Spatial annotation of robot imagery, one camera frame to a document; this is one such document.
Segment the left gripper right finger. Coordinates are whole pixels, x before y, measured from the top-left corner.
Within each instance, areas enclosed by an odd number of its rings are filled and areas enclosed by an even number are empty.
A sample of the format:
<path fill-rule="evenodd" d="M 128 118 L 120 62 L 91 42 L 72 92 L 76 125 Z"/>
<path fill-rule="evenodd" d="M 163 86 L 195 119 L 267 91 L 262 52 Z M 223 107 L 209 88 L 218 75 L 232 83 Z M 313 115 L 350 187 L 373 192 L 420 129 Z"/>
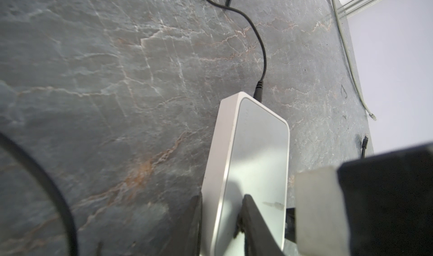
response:
<path fill-rule="evenodd" d="M 245 195 L 237 215 L 234 238 L 244 234 L 245 256 L 283 256 L 251 195 Z"/>

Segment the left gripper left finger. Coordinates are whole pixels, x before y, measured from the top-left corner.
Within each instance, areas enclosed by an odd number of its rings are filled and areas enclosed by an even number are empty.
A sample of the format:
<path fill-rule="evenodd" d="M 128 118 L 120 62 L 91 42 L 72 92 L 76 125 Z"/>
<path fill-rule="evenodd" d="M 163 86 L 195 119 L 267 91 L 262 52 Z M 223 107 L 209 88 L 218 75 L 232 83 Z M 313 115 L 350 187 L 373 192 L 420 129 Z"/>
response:
<path fill-rule="evenodd" d="M 163 256 L 199 256 L 203 217 L 202 193 L 193 196 L 162 251 Z"/>

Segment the white network switch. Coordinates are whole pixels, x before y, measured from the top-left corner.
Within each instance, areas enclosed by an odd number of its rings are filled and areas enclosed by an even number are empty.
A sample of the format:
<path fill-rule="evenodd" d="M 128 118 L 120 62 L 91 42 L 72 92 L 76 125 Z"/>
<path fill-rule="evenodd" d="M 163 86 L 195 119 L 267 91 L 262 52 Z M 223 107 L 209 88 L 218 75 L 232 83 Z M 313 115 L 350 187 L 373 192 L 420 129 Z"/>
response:
<path fill-rule="evenodd" d="M 250 195 L 279 249 L 284 246 L 290 130 L 250 95 L 222 99 L 201 193 L 201 255 L 241 256 L 236 234 L 242 200 Z"/>

